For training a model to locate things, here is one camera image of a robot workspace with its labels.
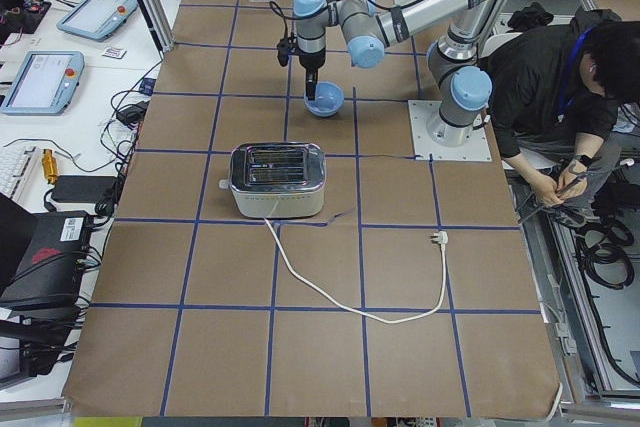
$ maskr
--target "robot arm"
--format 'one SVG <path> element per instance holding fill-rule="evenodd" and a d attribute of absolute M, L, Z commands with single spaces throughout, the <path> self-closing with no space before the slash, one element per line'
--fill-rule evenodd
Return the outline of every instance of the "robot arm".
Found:
<path fill-rule="evenodd" d="M 327 27 L 340 25 L 353 64 L 371 68 L 382 61 L 387 47 L 458 14 L 448 35 L 438 42 L 437 50 L 447 62 L 471 64 L 483 24 L 480 19 L 486 23 L 494 7 L 492 1 L 495 0 L 406 0 L 388 12 L 376 14 L 367 0 L 294 0 L 296 54 L 306 71 L 307 97 L 315 98 L 318 69 L 325 60 Z M 446 65 L 432 65 L 431 61 L 430 68 L 439 83 L 451 70 Z"/>

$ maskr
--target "gray pants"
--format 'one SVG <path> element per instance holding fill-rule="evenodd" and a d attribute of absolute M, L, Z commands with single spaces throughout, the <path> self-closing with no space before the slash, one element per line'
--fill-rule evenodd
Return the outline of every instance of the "gray pants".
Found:
<path fill-rule="evenodd" d="M 568 140 L 542 141 L 540 136 L 528 134 L 518 134 L 516 139 L 520 147 L 538 152 L 555 162 L 569 161 L 574 156 L 575 145 Z M 587 177 L 586 190 L 582 195 L 568 199 L 564 205 L 575 208 L 590 207 L 594 196 L 618 165 L 621 150 L 620 146 L 611 139 L 602 144 L 594 156 L 593 164 L 589 167 L 589 171 L 593 173 Z"/>

